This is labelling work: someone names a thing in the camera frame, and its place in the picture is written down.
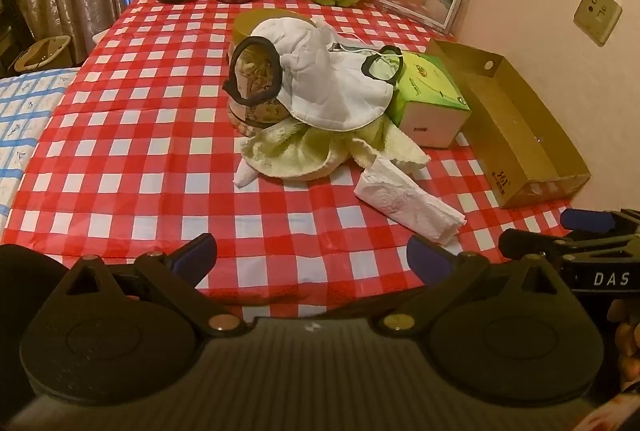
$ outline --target cardboard box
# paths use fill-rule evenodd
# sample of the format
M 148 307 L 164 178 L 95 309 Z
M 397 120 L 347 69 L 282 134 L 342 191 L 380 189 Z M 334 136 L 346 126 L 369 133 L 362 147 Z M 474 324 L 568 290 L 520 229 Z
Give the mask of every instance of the cardboard box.
M 448 147 L 471 111 L 437 57 L 403 52 L 404 68 L 386 114 L 415 143 Z
M 472 114 L 463 134 L 503 208 L 568 198 L 591 177 L 556 119 L 509 61 L 431 40 Z

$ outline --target beige wall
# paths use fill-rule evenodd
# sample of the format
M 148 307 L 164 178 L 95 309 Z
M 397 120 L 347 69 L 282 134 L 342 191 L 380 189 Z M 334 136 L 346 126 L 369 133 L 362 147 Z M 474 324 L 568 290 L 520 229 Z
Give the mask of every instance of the beige wall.
M 640 209 L 640 0 L 600 48 L 574 25 L 580 0 L 468 0 L 460 42 L 505 55 L 572 138 L 593 177 L 578 208 Z

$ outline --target hand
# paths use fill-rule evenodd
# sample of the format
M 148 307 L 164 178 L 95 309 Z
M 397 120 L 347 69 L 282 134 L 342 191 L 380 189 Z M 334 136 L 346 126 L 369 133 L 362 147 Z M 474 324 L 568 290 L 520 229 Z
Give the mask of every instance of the hand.
M 620 390 L 640 382 L 640 299 L 616 299 L 607 313 L 609 321 L 620 323 L 616 346 L 620 350 Z

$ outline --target wall socket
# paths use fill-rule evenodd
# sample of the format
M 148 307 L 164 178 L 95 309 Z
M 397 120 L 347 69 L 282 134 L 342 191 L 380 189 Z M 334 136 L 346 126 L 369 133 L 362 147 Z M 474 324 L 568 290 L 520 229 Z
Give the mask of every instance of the wall socket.
M 622 7 L 613 0 L 582 0 L 575 11 L 574 22 L 600 46 L 613 32 Z

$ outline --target tablecloth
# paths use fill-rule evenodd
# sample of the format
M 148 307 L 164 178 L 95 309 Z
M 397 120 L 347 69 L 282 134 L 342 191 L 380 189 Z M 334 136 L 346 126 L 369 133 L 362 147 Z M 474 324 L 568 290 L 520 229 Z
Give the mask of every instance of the tablecloth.
M 123 263 L 171 252 L 200 233 L 218 262 L 199 285 L 252 316 L 322 312 L 361 297 L 420 285 L 406 261 L 411 232 L 353 194 L 353 163 L 311 183 L 260 178 L 236 189 L 242 137 L 226 115 L 221 84 L 234 17 L 289 8 L 322 16 L 378 46 L 424 51 L 433 32 L 378 10 L 308 0 L 135 0 L 68 88 L 26 169 L 3 241 L 71 265 L 83 254 Z M 500 210 L 462 136 L 416 176 L 463 211 L 453 251 L 500 261 L 507 227 L 561 234 L 564 202 Z
M 77 68 L 0 79 L 0 234 L 33 150 Z

